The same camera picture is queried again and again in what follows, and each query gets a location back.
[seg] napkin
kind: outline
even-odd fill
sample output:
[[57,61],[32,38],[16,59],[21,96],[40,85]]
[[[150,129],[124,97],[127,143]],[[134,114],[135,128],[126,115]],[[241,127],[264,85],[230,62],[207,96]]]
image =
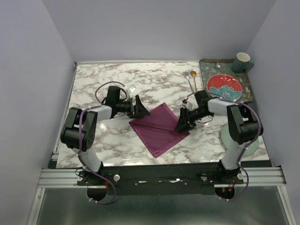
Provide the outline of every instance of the napkin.
[[150,113],[150,116],[134,119],[129,124],[149,152],[157,158],[188,136],[189,132],[174,131],[178,118],[166,103],[152,109]]

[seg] wire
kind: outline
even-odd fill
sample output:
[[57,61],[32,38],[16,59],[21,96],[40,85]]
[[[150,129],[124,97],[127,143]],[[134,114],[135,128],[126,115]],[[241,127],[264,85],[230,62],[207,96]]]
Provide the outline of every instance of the wire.
[[83,166],[81,166],[81,167],[78,167],[78,168],[76,168],[76,170],[75,170],[75,174],[76,174],[78,177],[81,177],[81,178],[83,178],[83,176],[82,176],[82,175],[80,175],[79,173],[76,173],[78,170],[83,170]]
[[208,118],[210,118],[209,121],[206,121],[206,122],[199,122],[199,121],[197,121],[197,123],[205,124],[205,123],[211,122],[213,120],[213,118],[211,116],[208,116]]
[[239,105],[242,105],[242,106],[246,107],[246,108],[247,108],[248,110],[250,110],[250,112],[252,112],[252,114],[256,117],[257,124],[258,124],[258,129],[257,129],[257,134],[256,134],[256,136],[254,137],[253,140],[251,140],[250,142],[248,142],[247,144],[245,144],[245,146],[243,147],[242,151],[240,152],[240,154],[239,154],[239,156],[238,156],[238,159],[237,159],[237,162],[236,162],[236,163],[238,164],[238,167],[239,167],[240,169],[242,169],[242,170],[245,172],[245,174],[246,174],[246,177],[247,177],[246,186],[245,186],[244,190],[243,190],[237,197],[232,198],[232,199],[224,199],[224,198],[222,198],[222,199],[224,199],[224,200],[226,200],[226,201],[228,201],[228,202],[231,202],[231,201],[237,200],[237,199],[239,199],[240,197],[242,197],[242,196],[244,195],[244,193],[245,193],[245,192],[247,191],[247,189],[248,189],[248,186],[249,186],[249,175],[248,175],[247,171],[241,166],[240,161],[241,161],[241,159],[242,159],[242,157],[243,157],[245,151],[247,150],[247,147],[248,147],[249,145],[251,145],[253,142],[255,142],[255,141],[258,139],[259,135],[261,134],[262,124],[261,124],[261,120],[260,120],[258,114],[254,111],[254,109],[252,109],[252,108],[251,108],[250,106],[248,106],[247,104],[245,104],[245,103],[243,103],[243,102],[235,101],[235,100],[234,100],[234,101],[226,100],[226,99],[223,98],[223,96],[221,96],[221,95],[219,95],[219,94],[215,94],[215,93],[211,93],[211,92],[208,92],[208,93],[209,93],[209,94],[212,94],[212,95],[219,96],[219,100],[220,100],[220,101],[223,101],[223,102],[229,102],[229,103],[233,103],[233,104],[239,104]]
[[[102,85],[101,85],[100,87],[98,87],[98,88],[96,89],[96,91],[95,91],[95,98],[97,99],[97,101],[98,101],[99,103],[101,103],[101,101],[100,101],[100,99],[97,97],[97,92],[98,92],[103,86],[105,86],[105,85],[107,85],[107,84],[109,84],[109,83],[118,83],[118,84],[122,85],[123,87],[125,87],[124,84],[122,84],[121,82],[118,82],[118,81],[109,81],[109,82],[106,82],[106,83],[102,84]],[[125,93],[126,98],[127,98],[126,91],[125,91],[124,89],[121,89],[121,90]]]
[[[123,88],[121,88],[121,91],[123,91],[125,93],[125,98],[120,99],[120,101],[124,102],[127,99],[127,93]],[[101,104],[105,104],[105,101],[106,101],[106,97],[101,101]]]
[[188,94],[187,99],[188,99],[188,97],[190,97],[190,96],[193,95],[193,94],[195,94],[195,93],[190,93],[190,94]]
[[232,179],[232,186],[230,186],[229,185],[229,189],[228,189],[228,191],[232,191],[232,189],[234,188],[234,185],[235,185],[235,183],[234,183],[234,179]]
[[117,190],[116,190],[116,187],[113,185],[113,183],[108,180],[107,178],[99,175],[97,172],[93,171],[91,168],[89,168],[86,163],[83,161],[83,159],[81,158],[81,152],[83,150],[83,133],[82,133],[82,125],[83,125],[83,115],[84,113],[87,111],[87,110],[91,110],[91,109],[96,109],[96,108],[99,108],[101,107],[100,105],[97,105],[97,106],[92,106],[90,107],[89,109],[84,109],[82,110],[81,114],[80,114],[80,118],[79,118],[79,151],[78,151],[78,159],[79,161],[82,163],[83,165],[83,168],[85,167],[87,170],[89,170],[92,174],[94,174],[95,176],[105,180],[106,182],[108,182],[112,188],[113,188],[113,197],[111,198],[111,200],[107,201],[107,202],[98,202],[98,201],[95,201],[93,199],[90,199],[90,201],[92,202],[95,202],[97,204],[101,204],[101,205],[107,205],[107,204],[111,204],[115,197],[117,196]]

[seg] screw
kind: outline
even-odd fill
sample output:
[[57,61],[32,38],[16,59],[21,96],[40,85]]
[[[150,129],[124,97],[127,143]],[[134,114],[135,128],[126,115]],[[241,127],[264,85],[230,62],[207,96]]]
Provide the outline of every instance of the screw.
[[243,180],[244,179],[244,176],[241,173],[238,173],[237,177],[238,177],[239,180]]
[[201,176],[201,180],[206,181],[206,180],[207,180],[207,177]]

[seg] teal tray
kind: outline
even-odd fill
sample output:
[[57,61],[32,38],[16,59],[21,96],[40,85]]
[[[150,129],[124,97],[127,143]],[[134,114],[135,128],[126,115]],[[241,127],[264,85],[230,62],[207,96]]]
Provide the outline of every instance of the teal tray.
[[231,64],[233,59],[201,59],[199,61],[200,64],[200,71],[202,77],[202,83],[204,89],[206,91],[206,84],[207,81],[214,75],[220,74],[220,71],[215,69],[215,63],[219,63],[221,66],[221,70],[226,74],[234,77],[242,86],[243,93],[242,96],[239,98],[239,101],[246,102],[246,101],[253,101],[255,102],[253,91],[251,88],[250,81],[248,79],[247,72],[244,73],[235,73],[231,70]]

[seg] white knob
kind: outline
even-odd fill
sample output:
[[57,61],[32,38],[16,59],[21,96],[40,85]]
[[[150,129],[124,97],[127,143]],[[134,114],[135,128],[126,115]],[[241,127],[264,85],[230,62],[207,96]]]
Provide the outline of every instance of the white knob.
[[243,174],[241,174],[241,173],[238,173],[237,177],[238,177],[239,180],[244,179],[244,176],[243,176]]
[[114,175],[113,180],[118,182],[120,180],[120,176],[118,174]]

